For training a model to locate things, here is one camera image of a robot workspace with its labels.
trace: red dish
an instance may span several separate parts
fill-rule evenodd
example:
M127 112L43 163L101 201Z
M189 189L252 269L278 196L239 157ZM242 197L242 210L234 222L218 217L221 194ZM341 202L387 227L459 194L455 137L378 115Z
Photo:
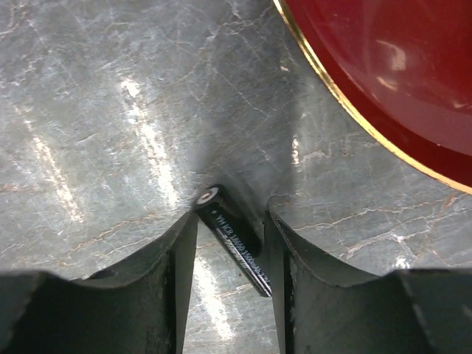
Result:
M374 138L472 193L472 1L275 3L307 59Z

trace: gray tabletop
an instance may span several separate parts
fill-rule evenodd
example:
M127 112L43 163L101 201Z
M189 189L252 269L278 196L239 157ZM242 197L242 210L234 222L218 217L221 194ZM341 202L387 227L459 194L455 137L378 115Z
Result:
M269 0L0 7L3 269L91 274L211 181L376 274L472 264L472 197L364 132ZM278 352L270 300L204 227L194 278L188 353Z

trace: glossy red surface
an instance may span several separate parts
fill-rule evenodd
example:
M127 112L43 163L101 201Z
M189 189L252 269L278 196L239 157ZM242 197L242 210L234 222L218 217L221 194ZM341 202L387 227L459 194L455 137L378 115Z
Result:
M286 4L366 120L421 164L472 187L472 1Z

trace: black battery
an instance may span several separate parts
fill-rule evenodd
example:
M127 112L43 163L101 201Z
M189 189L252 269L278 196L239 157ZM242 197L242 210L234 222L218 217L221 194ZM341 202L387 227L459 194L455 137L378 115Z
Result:
M226 188L221 184L207 188L193 204L193 211L209 227L259 294L270 297L270 282L255 260L262 251L262 243Z

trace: cylindrical battery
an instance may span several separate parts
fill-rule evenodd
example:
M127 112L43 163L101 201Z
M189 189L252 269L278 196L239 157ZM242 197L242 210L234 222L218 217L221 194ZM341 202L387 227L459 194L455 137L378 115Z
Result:
M195 201L193 211L209 227L259 294L271 296L270 282L254 259L262 250L260 239L226 189L220 184L209 187Z

